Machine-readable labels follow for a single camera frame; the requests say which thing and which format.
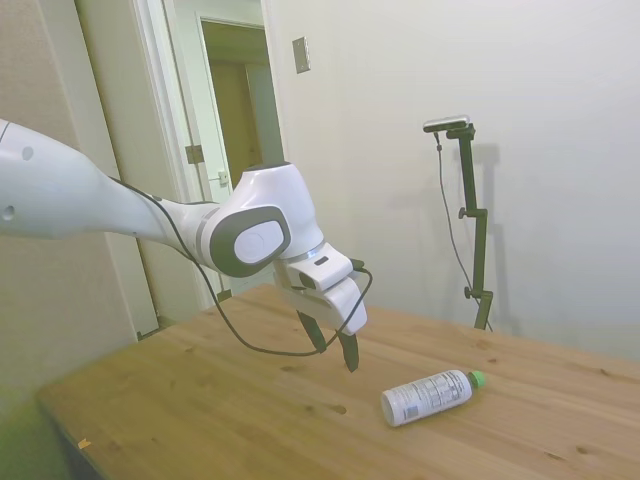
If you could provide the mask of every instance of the door hinge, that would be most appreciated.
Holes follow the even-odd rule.
[[[220,186],[222,187],[229,183],[229,174],[226,170],[220,170],[218,172],[218,180],[220,180]]]
[[[184,147],[187,152],[187,163],[189,165],[197,165],[204,163],[204,154],[202,153],[202,145],[189,145]]]

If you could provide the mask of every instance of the cable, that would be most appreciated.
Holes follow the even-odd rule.
[[[231,323],[231,321],[229,320],[227,315],[224,313],[224,310],[222,310],[222,306],[220,305],[220,302],[218,301],[218,297],[216,296],[215,291],[214,291],[213,287],[211,286],[211,282],[209,282],[209,278],[207,277],[207,274],[204,272],[204,270],[202,269],[202,266],[198,263],[198,261],[195,259],[193,254],[187,248],[186,244],[184,243],[184,240],[182,239],[182,235],[180,235],[180,231],[178,230],[178,227],[176,226],[175,222],[173,221],[173,218],[171,217],[171,214],[169,214],[169,212],[167,212],[167,210],[160,204],[160,202],[158,200],[153,198],[148,193],[145,193],[142,190],[138,190],[136,187],[133,187],[133,186],[127,184],[127,183],[124,183],[123,181],[118,180],[117,178],[113,178],[113,177],[110,177],[110,178],[113,181],[115,181],[116,183],[119,183],[123,187],[128,188],[129,190],[137,193],[141,197],[143,197],[146,200],[148,200],[151,203],[153,203],[156,207],[158,207],[158,209],[160,209],[160,211],[164,214],[164,216],[167,217],[167,220],[169,221],[169,224],[171,225],[171,228],[173,229],[173,233],[176,234],[176,237],[178,238],[178,242],[180,243],[180,246],[184,250],[184,253],[185,253],[186,257],[193,262],[193,264],[196,266],[196,268],[200,272],[200,275],[202,275],[202,278],[203,278],[205,284],[207,285],[207,289],[209,290],[209,293],[211,294],[211,298],[213,298],[213,303],[215,303],[216,308],[218,309],[218,312],[220,312],[220,316],[222,317],[224,322],[227,324],[227,327],[229,328],[229,330],[231,330],[231,333],[233,333],[233,335],[236,337],[236,339],[240,343],[242,343],[242,345],[244,345],[245,347],[247,347],[250,350],[253,350],[255,352],[266,353],[268,355],[280,355],[280,356],[285,356],[285,357],[310,357],[312,355],[316,355],[316,354],[322,353],[324,351],[324,350],[320,351],[318,349],[315,349],[315,350],[312,350],[312,351],[308,351],[308,352],[285,352],[285,351],[280,351],[280,350],[269,350],[269,349],[266,349],[266,348],[261,348],[261,347],[256,347],[254,345],[251,345],[244,338],[242,338],[242,335],[240,335],[238,333],[238,331],[235,329],[235,327],[233,326],[233,324]],[[365,275],[367,275],[369,277],[369,281],[367,282],[367,285],[365,286],[364,290],[360,294],[360,297],[358,298],[358,301],[353,306],[353,309],[351,309],[351,312],[349,313],[349,316],[347,317],[347,319],[340,326],[340,328],[338,330],[336,330],[336,333],[327,342],[326,348],[329,348],[329,346],[333,342],[336,341],[336,339],[338,338],[338,335],[340,335],[342,333],[342,331],[346,328],[346,326],[349,324],[349,322],[351,321],[351,318],[356,313],[356,310],[358,309],[358,307],[362,303],[362,300],[364,299],[365,295],[369,291],[369,288],[371,287],[371,284],[373,283],[373,274],[369,270],[367,270],[366,268],[364,268],[364,267],[354,268],[354,271],[359,272],[359,273],[364,273]]]
[[[471,280],[469,279],[469,274],[467,274],[467,269],[464,268],[464,264],[460,259],[460,254],[458,253],[458,247],[456,246],[456,241],[453,237],[453,227],[451,226],[451,214],[449,213],[449,204],[447,202],[447,195],[444,192],[444,182],[442,181],[442,145],[440,144],[440,137],[438,135],[438,132],[434,132],[433,136],[436,138],[436,143],[437,143],[436,149],[438,150],[438,167],[439,167],[438,173],[440,177],[440,192],[442,193],[442,202],[444,203],[444,210],[447,213],[447,224],[449,226],[449,238],[451,239],[451,246],[453,247],[453,252],[456,254],[458,265],[460,265],[460,268],[462,269],[462,273],[464,274],[464,278],[467,280],[467,285],[469,287],[469,290],[471,290],[472,287],[471,287]],[[480,308],[480,301],[475,297],[473,297],[473,299],[478,304],[478,308]],[[489,330],[493,332],[493,327],[491,326],[491,323],[489,322],[488,319],[487,319],[487,326],[489,327]]]

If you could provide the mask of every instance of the wooden table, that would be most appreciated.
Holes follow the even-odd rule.
[[[310,347],[273,287],[223,305],[255,344]],[[254,353],[208,311],[40,399],[114,480],[640,479],[640,365],[377,308],[358,336],[349,373],[338,345]],[[383,390],[451,368],[483,370],[487,387],[386,425]]]

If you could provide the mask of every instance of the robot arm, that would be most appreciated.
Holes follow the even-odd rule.
[[[276,283],[298,311],[318,351],[316,320],[339,329],[360,298],[351,260],[324,241],[295,166],[247,170],[224,204],[180,204],[153,197],[171,216],[195,260],[231,277],[274,262]],[[82,153],[0,120],[0,234],[62,238],[115,232],[166,244],[186,255],[154,202],[104,175]],[[339,334],[350,370],[364,305]]]

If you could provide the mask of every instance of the plastic bottle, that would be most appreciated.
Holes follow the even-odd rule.
[[[449,370],[382,392],[384,418],[397,427],[462,405],[485,384],[482,372]]]

